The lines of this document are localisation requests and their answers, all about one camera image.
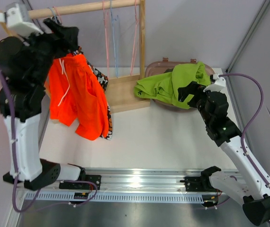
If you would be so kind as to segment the lime green shorts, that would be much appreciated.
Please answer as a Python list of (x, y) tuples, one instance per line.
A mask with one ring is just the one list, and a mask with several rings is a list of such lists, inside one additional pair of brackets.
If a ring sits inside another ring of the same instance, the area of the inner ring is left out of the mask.
[(192, 81), (205, 86), (211, 84), (206, 65), (203, 62), (179, 64), (173, 68), (172, 72), (138, 80), (134, 87), (134, 95), (139, 98), (159, 100), (178, 107), (178, 88), (185, 87)]

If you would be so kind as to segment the pink hanger of green shorts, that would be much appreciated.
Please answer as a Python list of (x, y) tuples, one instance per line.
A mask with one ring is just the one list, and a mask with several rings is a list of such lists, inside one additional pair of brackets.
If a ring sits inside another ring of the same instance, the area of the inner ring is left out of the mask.
[(109, 76), (109, 40), (108, 40), (108, 11), (105, 9), (105, 1), (102, 0), (103, 22), (105, 30), (105, 46), (107, 58), (107, 76)]

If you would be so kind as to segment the blue wire hanger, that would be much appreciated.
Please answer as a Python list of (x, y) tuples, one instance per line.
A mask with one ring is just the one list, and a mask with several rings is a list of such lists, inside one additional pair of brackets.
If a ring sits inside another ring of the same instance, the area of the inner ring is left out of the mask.
[(118, 78), (118, 27), (119, 27), (119, 16), (113, 14), (113, 1), (110, 1), (110, 16), (111, 16), (111, 28), (112, 28), (112, 42), (114, 51), (114, 63), (115, 63), (115, 76)]

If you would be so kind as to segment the pink wire hanger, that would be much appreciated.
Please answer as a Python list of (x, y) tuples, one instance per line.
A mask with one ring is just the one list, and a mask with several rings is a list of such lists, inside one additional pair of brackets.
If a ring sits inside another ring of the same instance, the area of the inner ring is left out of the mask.
[(134, 3), (134, 9), (135, 9), (135, 31), (134, 31), (134, 39), (133, 39), (133, 49), (132, 49), (132, 59), (131, 59), (131, 66), (130, 66), (130, 76), (133, 75), (135, 59), (136, 59), (136, 54), (137, 54), (137, 27), (139, 25), (139, 19), (138, 19), (138, 13), (137, 13), (136, 0), (135, 0), (135, 3)]

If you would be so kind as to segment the olive green shorts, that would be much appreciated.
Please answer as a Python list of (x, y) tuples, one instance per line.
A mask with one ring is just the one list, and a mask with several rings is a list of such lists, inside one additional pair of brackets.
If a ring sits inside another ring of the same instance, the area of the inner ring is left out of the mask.
[(173, 71), (173, 68), (167, 69), (164, 73), (168, 73), (168, 72), (172, 72), (172, 71)]

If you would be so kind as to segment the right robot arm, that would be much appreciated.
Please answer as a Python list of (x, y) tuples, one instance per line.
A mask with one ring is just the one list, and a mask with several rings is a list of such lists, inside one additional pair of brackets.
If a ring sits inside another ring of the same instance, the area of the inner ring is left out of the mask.
[(201, 177), (200, 187), (225, 193), (241, 205), (254, 225), (270, 222), (270, 176), (246, 145), (238, 126), (227, 116), (226, 95), (219, 89), (208, 90), (195, 81), (178, 88), (178, 101), (184, 102), (189, 95), (193, 97), (188, 105), (199, 111), (208, 136), (228, 155), (245, 180), (242, 184), (218, 169)]

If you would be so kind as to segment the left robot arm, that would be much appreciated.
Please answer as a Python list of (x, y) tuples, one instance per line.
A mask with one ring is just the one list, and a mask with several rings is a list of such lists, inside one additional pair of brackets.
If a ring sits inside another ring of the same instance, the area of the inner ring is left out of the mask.
[(45, 96), (45, 81), (55, 59), (78, 48), (77, 27), (66, 27), (50, 18), (44, 20), (50, 33), (26, 32), (20, 38), (0, 40), (0, 113), (11, 140), (11, 169), (7, 183), (23, 183), (37, 191), (59, 182), (60, 189), (99, 189), (101, 177), (86, 175), (83, 167), (41, 159), (38, 126)]

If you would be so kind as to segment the patterned black orange shorts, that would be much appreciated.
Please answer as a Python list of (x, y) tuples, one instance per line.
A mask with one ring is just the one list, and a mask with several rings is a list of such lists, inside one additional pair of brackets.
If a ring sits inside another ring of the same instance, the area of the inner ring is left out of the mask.
[(77, 63), (75, 101), (79, 126), (76, 133), (88, 140), (98, 137), (110, 140), (113, 126), (105, 95), (108, 77), (87, 60), (81, 48), (73, 54)]

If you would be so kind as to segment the pink plastic basket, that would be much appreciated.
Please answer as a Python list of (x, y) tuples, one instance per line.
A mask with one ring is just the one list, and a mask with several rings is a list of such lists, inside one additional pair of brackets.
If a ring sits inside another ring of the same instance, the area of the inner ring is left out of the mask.
[[(145, 70), (144, 77), (147, 78), (150, 76), (162, 74), (167, 69), (174, 68), (176, 65), (179, 65), (179, 64), (197, 64), (197, 60), (190, 59), (190, 61), (169, 61), (168, 58), (163, 58), (162, 61), (156, 61), (156, 62), (149, 64)], [(164, 103), (162, 101), (155, 100), (155, 99), (152, 99), (152, 101), (155, 104), (157, 104), (159, 107), (166, 109), (166, 110), (169, 110), (169, 111), (173, 111), (173, 112), (186, 113), (186, 112), (191, 112), (194, 110), (193, 108), (182, 109), (182, 108), (179, 108), (179, 107), (176, 107), (176, 106), (173, 106), (171, 104), (167, 104), (167, 103)]]

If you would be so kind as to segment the wooden clothes rack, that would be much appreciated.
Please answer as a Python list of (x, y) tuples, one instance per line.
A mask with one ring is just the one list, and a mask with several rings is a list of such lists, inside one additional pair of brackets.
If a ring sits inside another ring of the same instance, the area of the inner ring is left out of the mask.
[[(130, 7), (134, 3), (135, 0), (115, 0), (112, 7)], [(148, 101), (135, 97), (133, 94), (133, 87), (137, 80), (144, 77), (145, 65), (145, 2), (136, 0), (136, 4), (139, 7), (140, 72), (133, 76), (109, 80), (106, 97), (113, 113), (149, 105)], [(95, 2), (63, 6), (58, 11), (62, 15), (70, 15), (101, 9), (102, 2)], [(28, 13), (31, 22), (43, 32), (51, 33), (51, 30), (43, 23), (44, 19), (51, 18), (51, 12), (47, 9), (38, 9), (28, 11)], [(28, 38), (15, 33), (14, 36), (0, 41), (0, 77), (5, 81), (0, 91), (0, 112), (4, 116), (28, 118), (41, 113), (41, 102), (45, 96), (44, 83), (54, 59), (38, 55), (38, 52), (30, 47)]]

